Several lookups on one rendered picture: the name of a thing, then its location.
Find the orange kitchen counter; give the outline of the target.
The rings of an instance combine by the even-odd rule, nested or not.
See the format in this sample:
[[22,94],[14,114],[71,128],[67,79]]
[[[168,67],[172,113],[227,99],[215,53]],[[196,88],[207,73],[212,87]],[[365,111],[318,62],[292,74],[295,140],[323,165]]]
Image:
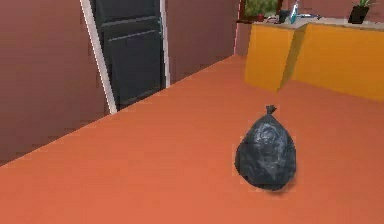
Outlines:
[[288,81],[384,102],[384,23],[254,23],[245,82],[273,92]]

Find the dark grey room door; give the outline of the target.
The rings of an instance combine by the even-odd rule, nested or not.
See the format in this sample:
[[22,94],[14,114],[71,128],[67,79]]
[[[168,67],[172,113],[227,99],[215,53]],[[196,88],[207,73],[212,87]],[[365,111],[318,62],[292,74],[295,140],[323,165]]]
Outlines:
[[170,83],[165,0],[80,0],[108,110]]

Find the black rubbish bag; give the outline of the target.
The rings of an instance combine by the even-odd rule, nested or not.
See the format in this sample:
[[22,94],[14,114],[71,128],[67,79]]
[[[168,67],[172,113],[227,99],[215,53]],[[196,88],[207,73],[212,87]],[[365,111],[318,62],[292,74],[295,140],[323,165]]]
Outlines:
[[277,191],[296,173],[296,148],[289,132],[273,116],[274,105],[250,128],[237,147],[235,168],[250,185]]

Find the window with green view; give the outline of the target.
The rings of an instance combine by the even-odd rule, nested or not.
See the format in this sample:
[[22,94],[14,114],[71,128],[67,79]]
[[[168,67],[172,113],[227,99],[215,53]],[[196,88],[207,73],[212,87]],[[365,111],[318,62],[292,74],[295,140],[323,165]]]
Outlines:
[[240,0],[239,19],[257,22],[257,15],[264,14],[264,20],[275,16],[282,8],[284,0]]

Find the blue spray bottle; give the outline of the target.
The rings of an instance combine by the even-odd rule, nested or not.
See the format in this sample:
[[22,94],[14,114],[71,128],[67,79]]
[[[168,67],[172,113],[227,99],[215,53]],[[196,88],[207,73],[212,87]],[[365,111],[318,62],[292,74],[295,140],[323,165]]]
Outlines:
[[289,17],[290,24],[294,24],[296,22],[297,15],[298,15],[299,2],[300,2],[300,0],[295,0],[295,2],[293,4],[292,10],[291,10],[291,14],[290,14],[290,17]]

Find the house plant in black pot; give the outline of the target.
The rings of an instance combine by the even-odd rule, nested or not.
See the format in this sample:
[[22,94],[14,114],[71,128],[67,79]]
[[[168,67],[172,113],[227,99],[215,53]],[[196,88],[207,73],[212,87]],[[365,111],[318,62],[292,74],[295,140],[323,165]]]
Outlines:
[[362,24],[372,5],[377,4],[377,0],[355,0],[350,12],[348,22],[350,24]]

